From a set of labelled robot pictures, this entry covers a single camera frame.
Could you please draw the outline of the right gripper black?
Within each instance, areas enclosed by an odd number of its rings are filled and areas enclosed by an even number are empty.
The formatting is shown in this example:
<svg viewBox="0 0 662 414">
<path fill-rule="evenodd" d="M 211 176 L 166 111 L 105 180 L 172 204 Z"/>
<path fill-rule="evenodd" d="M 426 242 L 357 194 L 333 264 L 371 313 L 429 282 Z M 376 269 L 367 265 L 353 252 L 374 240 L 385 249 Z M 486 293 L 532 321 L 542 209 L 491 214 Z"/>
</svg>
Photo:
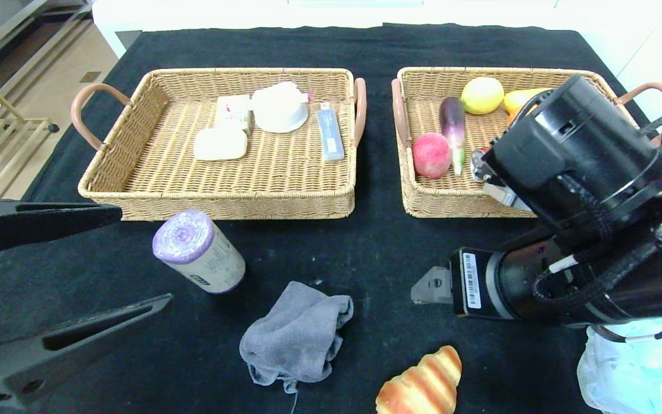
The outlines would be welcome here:
<svg viewBox="0 0 662 414">
<path fill-rule="evenodd" d="M 410 298 L 415 304 L 453 304 L 454 298 L 460 317 L 546 321 L 548 312 L 533 297 L 532 286 L 547 262 L 541 247 L 512 251 L 463 247 L 452 255 L 450 269 L 434 266 L 416 281 Z"/>
</svg>

